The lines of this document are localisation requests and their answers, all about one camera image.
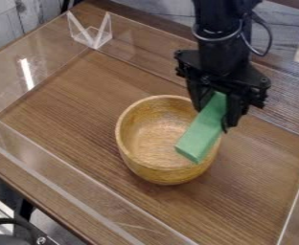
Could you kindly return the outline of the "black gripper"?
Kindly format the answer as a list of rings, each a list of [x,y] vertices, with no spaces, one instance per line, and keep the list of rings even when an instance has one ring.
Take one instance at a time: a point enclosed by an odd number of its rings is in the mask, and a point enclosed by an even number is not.
[[[225,95],[223,132],[235,127],[249,106],[261,108],[271,87],[270,78],[252,66],[249,56],[264,56],[251,45],[249,32],[228,34],[193,32],[196,50],[177,50],[176,75],[185,79],[193,108],[200,111],[213,93]]]

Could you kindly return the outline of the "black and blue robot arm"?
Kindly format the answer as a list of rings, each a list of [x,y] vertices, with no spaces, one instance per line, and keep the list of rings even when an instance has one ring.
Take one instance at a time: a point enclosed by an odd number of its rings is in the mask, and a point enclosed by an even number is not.
[[[253,8],[261,0],[192,0],[193,50],[179,50],[176,75],[187,82],[195,110],[201,110],[216,92],[225,95],[223,129],[236,126],[253,106],[261,108],[271,80],[251,64],[251,56],[266,56],[251,45],[252,24],[266,26]]]

